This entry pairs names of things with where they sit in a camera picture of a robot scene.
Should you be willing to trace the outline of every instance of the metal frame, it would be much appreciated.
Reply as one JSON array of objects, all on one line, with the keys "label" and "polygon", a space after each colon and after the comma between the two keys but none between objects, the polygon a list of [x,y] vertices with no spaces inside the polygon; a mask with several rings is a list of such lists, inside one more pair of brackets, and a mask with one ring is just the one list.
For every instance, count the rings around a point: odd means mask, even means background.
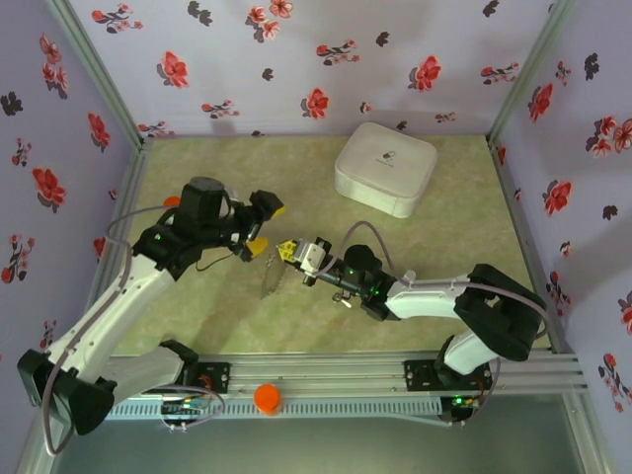
[{"label": "metal frame", "polygon": [[[67,0],[45,1],[51,7],[58,22],[68,33],[106,102],[113,108],[124,127],[128,138],[132,143],[139,145],[133,120],[130,119],[128,110],[114,83],[99,60],[95,49],[88,41],[80,23],[76,20]],[[521,94],[524,94],[539,67],[544,53],[554,43],[561,31],[563,22],[568,18],[576,3],[577,0],[556,2],[547,24],[492,128],[490,135],[492,154],[496,153],[494,140],[507,124],[517,101]],[[116,216],[128,213],[135,206],[149,146],[146,145],[137,155],[132,157]],[[516,216],[511,212],[512,207],[509,205],[511,201],[508,187],[512,183],[499,181],[510,209],[513,226],[518,235],[532,284],[536,288],[541,288],[545,281],[544,271],[539,264],[537,255],[529,246],[532,237],[528,226],[526,226],[523,216]],[[128,228],[128,225],[122,226],[117,231],[117,235],[126,235]],[[121,253],[118,249],[111,249],[103,259],[90,293],[89,305],[97,299],[98,295],[115,277],[120,260]],[[603,434],[590,401],[584,376],[577,358],[572,354],[571,348],[565,343],[560,336],[561,334],[560,327],[552,328],[550,337],[553,352],[534,350],[531,359],[527,362],[504,361],[494,396],[560,394],[585,472],[590,474],[612,472],[609,454],[605,448]],[[436,408],[434,404],[437,396],[455,395],[449,391],[432,393],[406,391],[402,362],[406,359],[434,357],[436,357],[436,353],[370,352],[342,355],[219,355],[206,356],[203,359],[228,361],[232,364],[227,394],[229,410],[226,418],[229,419],[260,416],[256,410],[253,410],[253,404],[250,400],[254,390],[266,382],[273,382],[277,385],[281,389],[287,406],[293,407],[287,409],[287,416],[299,416],[300,418],[313,416],[394,416],[409,419],[432,413],[433,408]],[[423,401],[424,404],[416,406],[415,403],[420,403],[420,401]],[[142,413],[153,417],[155,413],[150,413],[150,409],[138,407],[156,406],[160,403],[161,398],[156,396],[134,397],[118,405],[111,413],[111,419],[129,420],[132,414],[139,416]],[[303,410],[312,410],[314,407],[317,407],[314,413],[303,412]],[[336,413],[338,407],[348,407],[348,411]],[[328,412],[330,408],[334,411],[333,413]],[[54,437],[61,435],[60,426],[57,424],[53,424],[53,435]],[[41,414],[39,414],[32,426],[17,472],[48,473],[52,467],[52,462],[53,459],[47,456],[43,449]]]}]

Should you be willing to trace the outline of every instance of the orange bottle cap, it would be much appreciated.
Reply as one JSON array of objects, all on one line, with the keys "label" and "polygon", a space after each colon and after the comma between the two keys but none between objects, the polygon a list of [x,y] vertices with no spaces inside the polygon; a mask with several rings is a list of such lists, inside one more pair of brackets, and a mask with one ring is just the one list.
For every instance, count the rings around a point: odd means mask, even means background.
[{"label": "orange bottle cap", "polygon": [[255,391],[255,406],[266,415],[273,415],[280,406],[280,393],[278,389],[266,383]]},{"label": "orange bottle cap", "polygon": [[180,205],[180,197],[179,196],[169,196],[162,203],[163,205]]}]

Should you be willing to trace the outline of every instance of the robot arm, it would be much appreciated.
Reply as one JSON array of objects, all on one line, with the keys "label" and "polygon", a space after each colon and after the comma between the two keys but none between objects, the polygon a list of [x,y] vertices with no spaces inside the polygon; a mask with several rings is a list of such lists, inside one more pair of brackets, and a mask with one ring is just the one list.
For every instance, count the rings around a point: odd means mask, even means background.
[{"label": "robot arm", "polygon": [[264,191],[252,193],[250,202],[231,197],[213,179],[191,179],[180,204],[143,231],[128,268],[83,318],[46,353],[29,350],[20,358],[18,370],[30,399],[42,405],[44,387],[57,367],[50,412],[84,435],[131,395],[168,383],[191,383],[198,357],[175,341],[139,357],[110,356],[149,303],[197,262],[203,250],[223,247],[244,262],[265,250],[268,241],[258,237],[259,230],[283,205]]},{"label": "robot arm", "polygon": [[415,280],[415,273],[408,271],[402,282],[382,270],[381,261],[370,248],[353,245],[342,260],[322,273],[335,258],[330,250],[331,244],[321,238],[315,242],[286,241],[278,246],[281,259],[305,274],[304,284],[311,286],[317,279],[333,284],[341,291],[332,299],[350,307],[351,297],[359,297],[362,309],[377,321],[432,316],[465,322],[469,329],[448,339],[439,353],[434,364],[439,378],[470,374],[498,356],[528,359],[542,321],[540,314],[493,291],[463,285],[484,284],[546,307],[536,294],[495,268],[480,264],[469,275],[444,280]]}]

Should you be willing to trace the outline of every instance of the white box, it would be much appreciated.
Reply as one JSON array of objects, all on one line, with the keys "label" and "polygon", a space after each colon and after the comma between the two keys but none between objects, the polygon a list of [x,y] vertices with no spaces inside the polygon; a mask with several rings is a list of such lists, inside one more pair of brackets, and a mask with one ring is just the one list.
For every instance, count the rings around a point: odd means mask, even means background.
[{"label": "white box", "polygon": [[363,123],[336,160],[336,191],[395,217],[409,217],[428,185],[436,148],[376,123]]}]

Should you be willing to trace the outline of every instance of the cable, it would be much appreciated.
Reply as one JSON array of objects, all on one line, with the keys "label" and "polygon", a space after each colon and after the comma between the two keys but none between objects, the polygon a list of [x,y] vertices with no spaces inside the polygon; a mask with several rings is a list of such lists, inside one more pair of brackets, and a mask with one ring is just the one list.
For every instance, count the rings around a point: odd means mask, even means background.
[{"label": "cable", "polygon": [[202,388],[202,387],[195,387],[195,386],[189,386],[189,385],[163,385],[162,387],[159,387],[165,390],[188,390],[191,392],[198,392],[198,393],[204,393],[207,395],[210,395],[212,397],[215,397],[217,400],[219,400],[219,403],[221,403],[221,408],[219,410],[215,410],[213,413],[211,413],[210,415],[208,415],[207,417],[204,418],[200,418],[198,420],[193,420],[192,422],[182,422],[180,426],[173,424],[173,425],[169,425],[167,423],[167,421],[165,420],[165,418],[162,418],[161,421],[162,423],[169,428],[169,430],[175,430],[178,432],[185,432],[188,428],[192,428],[192,427],[196,427],[199,425],[202,425],[204,423],[210,422],[211,420],[214,420],[215,418],[217,418],[219,415],[221,415],[222,413],[224,413],[224,411],[226,410],[226,402],[224,401],[224,399],[221,397],[221,395],[219,395],[217,392],[210,390],[208,388]]},{"label": "cable", "polygon": [[[347,242],[349,241],[349,239],[351,238],[352,234],[356,231],[356,229],[358,227],[360,227],[361,225],[364,225],[366,227],[368,227],[371,232],[373,232],[373,234],[375,235],[375,237],[377,238],[377,241],[379,242],[380,247],[382,248],[382,252],[384,253],[384,257],[386,258],[386,262],[388,263],[388,266],[390,267],[391,271],[393,272],[394,276],[397,278],[397,280],[408,286],[411,289],[423,289],[425,287],[433,287],[436,288],[436,282],[418,282],[418,283],[413,283],[412,281],[409,281],[407,279],[401,278],[400,276],[397,276],[397,270],[395,269],[395,264],[393,264],[393,260],[391,259],[390,254],[388,253],[388,249],[386,248],[386,244],[384,243],[384,240],[382,239],[382,236],[379,234],[379,232],[377,231],[377,229],[375,228],[375,226],[373,224],[371,224],[370,222],[367,222],[365,220],[361,220],[359,222],[356,222],[347,232],[347,234],[345,235],[345,237],[343,238],[343,241],[341,242],[340,246],[338,247],[338,253],[336,254],[336,256],[334,256],[332,258],[332,260],[329,262],[329,264],[327,264],[327,266],[317,272],[316,274],[314,274],[314,277],[319,277],[320,275],[325,274],[326,272],[328,272],[336,263],[336,261],[338,261],[338,259],[340,258],[342,252],[344,251],[344,249],[347,247]],[[495,293],[498,294],[499,296],[504,296],[507,298],[511,298],[519,303],[522,303],[528,307],[530,307],[531,309],[535,310],[538,312],[538,314],[542,317],[542,323],[544,324],[544,328],[542,329],[542,331],[540,331],[539,333],[537,333],[537,335],[535,336],[535,339],[540,339],[543,336],[545,336],[548,332],[548,328],[549,326],[552,325],[552,321],[551,321],[551,317],[549,315],[549,313],[546,312],[546,310],[544,308],[542,308],[540,305],[538,305],[537,303],[531,301],[528,298],[525,298],[524,296],[514,293],[512,291],[507,291],[506,289],[502,289],[502,288],[496,288],[495,286],[490,286],[488,284],[482,284],[482,283],[475,283],[472,281],[453,281],[451,283],[451,288],[452,289],[456,289],[456,288],[463,288],[463,287],[468,287],[468,288],[475,288],[475,289],[482,289],[485,291],[489,291],[491,293]]]},{"label": "cable", "polygon": [[424,425],[433,425],[435,427],[442,427],[442,428],[453,427],[452,422],[444,422],[442,420],[433,420],[431,418],[416,417],[414,415],[392,414],[392,415],[389,415],[388,418],[393,418],[395,420],[404,420],[405,422],[422,423]]},{"label": "cable", "polygon": [[483,385],[483,382],[481,382],[477,377],[474,376],[471,376],[470,379],[476,382],[476,385],[478,385],[478,388],[481,390],[481,393],[479,393],[478,395],[478,399],[484,399],[483,394],[485,393],[485,386]]},{"label": "cable", "polygon": [[487,395],[485,395],[485,398],[483,399],[483,403],[481,404],[480,407],[478,407],[478,410],[476,410],[472,414],[472,416],[467,419],[467,421],[461,422],[462,428],[464,428],[466,425],[470,425],[474,420],[476,420],[478,417],[481,416],[481,413],[483,413],[483,411],[485,411],[485,409],[490,403],[490,398],[492,398],[492,393],[494,393],[494,389],[496,388],[496,384],[498,383],[498,378],[500,374],[501,374],[501,358],[496,357],[496,373],[494,374],[494,380],[492,380],[492,386],[487,392]]},{"label": "cable", "polygon": [[[352,234],[361,225],[364,225],[364,226],[368,227],[371,230],[371,232],[373,232],[373,234],[377,238],[377,241],[379,242],[380,247],[382,248],[382,252],[384,253],[384,257],[386,258],[386,262],[388,263],[388,266],[390,267],[390,269],[393,272],[394,276],[397,278],[397,280],[400,283],[404,284],[405,286],[408,286],[409,288],[415,288],[415,289],[422,289],[422,288],[425,288],[425,287],[436,287],[436,283],[435,282],[431,282],[431,283],[423,283],[423,282],[413,283],[412,281],[409,281],[407,279],[401,278],[400,276],[397,276],[397,270],[395,269],[395,264],[393,264],[393,260],[391,259],[391,256],[388,253],[388,249],[386,248],[386,244],[384,243],[384,239],[382,239],[382,236],[379,234],[379,232],[377,231],[375,226],[373,224],[371,224],[370,222],[367,222],[365,220],[361,220],[359,222],[356,222],[347,231],[347,234],[343,238],[343,241],[341,242],[341,244],[340,244],[340,246],[338,248],[338,253],[336,254],[336,256],[334,256],[332,258],[332,260],[329,262],[329,264],[323,270],[321,270],[320,272],[317,272],[316,274],[314,274],[314,277],[319,277],[320,275],[325,274],[326,272],[328,272],[334,266],[334,264],[339,259],[340,255],[342,254],[344,249],[347,247],[347,242],[351,238]],[[472,281],[453,281],[451,283],[451,285],[452,285],[452,288],[469,287],[469,288],[482,289],[482,290],[485,290],[485,291],[489,291],[489,292],[495,293],[495,294],[497,294],[499,296],[505,296],[507,298],[511,298],[511,299],[513,299],[513,300],[515,300],[515,301],[517,301],[519,303],[522,303],[522,304],[534,309],[542,317],[542,323],[544,325],[544,328],[542,329],[542,331],[537,333],[537,335],[535,336],[535,339],[540,339],[543,336],[545,336],[547,334],[547,332],[548,332],[549,326],[552,326],[552,324],[553,324],[551,319],[550,319],[551,317],[550,317],[549,313],[547,313],[544,308],[542,308],[540,305],[536,304],[535,302],[531,301],[530,299],[525,298],[524,296],[516,294],[516,293],[514,293],[512,291],[507,291],[507,290],[502,289],[502,288],[496,288],[494,286],[489,286],[487,284],[482,284],[482,283],[475,283],[475,282],[472,282]],[[481,404],[479,409],[476,410],[472,414],[472,416],[467,420],[467,422],[461,422],[461,427],[465,427],[466,425],[469,425],[470,423],[472,423],[473,420],[476,420],[478,417],[480,417],[481,413],[485,410],[485,408],[489,404],[490,398],[492,398],[492,393],[494,392],[494,389],[496,388],[496,384],[498,382],[498,378],[499,378],[500,373],[501,373],[501,359],[499,357],[497,357],[496,358],[496,374],[494,375],[494,380],[492,381],[492,386],[490,387],[489,391],[487,392],[487,395],[485,395],[485,398],[483,399],[483,403]]]},{"label": "cable", "polygon": [[131,245],[129,245],[127,241],[118,239],[115,236],[113,236],[112,230],[117,224],[119,224],[120,222],[123,222],[124,220],[128,219],[129,217],[133,215],[149,212],[151,210],[159,210],[159,209],[165,209],[165,208],[170,208],[170,207],[172,206],[158,205],[154,207],[147,207],[144,209],[129,212],[126,215],[116,220],[113,220],[106,230],[106,238],[113,244],[120,245],[125,249],[125,264],[123,267],[122,274],[120,276],[120,281],[118,282],[118,290],[110,295],[110,297],[101,305],[101,307],[97,309],[97,311],[95,311],[95,314],[93,314],[92,317],[88,321],[86,321],[86,324],[84,324],[77,331],[77,334],[75,334],[74,337],[70,340],[68,345],[64,348],[63,353],[61,354],[61,356],[55,363],[54,367],[52,368],[52,371],[50,372],[50,375],[48,376],[48,379],[46,381],[46,385],[43,388],[43,393],[41,396],[41,411],[42,411],[42,417],[43,417],[44,444],[46,447],[46,452],[50,456],[56,456],[57,454],[59,454],[66,447],[66,445],[68,444],[68,441],[70,441],[70,439],[72,438],[72,434],[74,432],[74,425],[73,425],[71,426],[71,430],[68,431],[68,434],[64,437],[64,439],[61,441],[58,447],[54,447],[52,445],[52,433],[50,429],[50,397],[52,396],[52,385],[54,384],[54,381],[57,378],[57,375],[59,374],[61,367],[65,364],[66,360],[68,359],[68,355],[70,351],[74,349],[74,347],[81,340],[83,335],[86,334],[86,332],[88,332],[88,330],[103,315],[103,313],[105,313],[108,310],[108,308],[112,306],[112,304],[115,302],[117,297],[120,295],[120,292],[124,289],[125,285],[127,284],[127,279],[129,278],[129,273],[131,272]]},{"label": "cable", "polygon": [[226,259],[228,259],[228,258],[230,258],[232,256],[233,256],[233,254],[228,254],[225,257],[220,257],[219,259],[212,261],[210,264],[208,264],[206,267],[203,267],[203,268],[198,267],[198,262],[196,262],[196,270],[198,272],[205,272],[208,269],[210,269],[213,265],[218,264],[222,260],[226,260]]}]

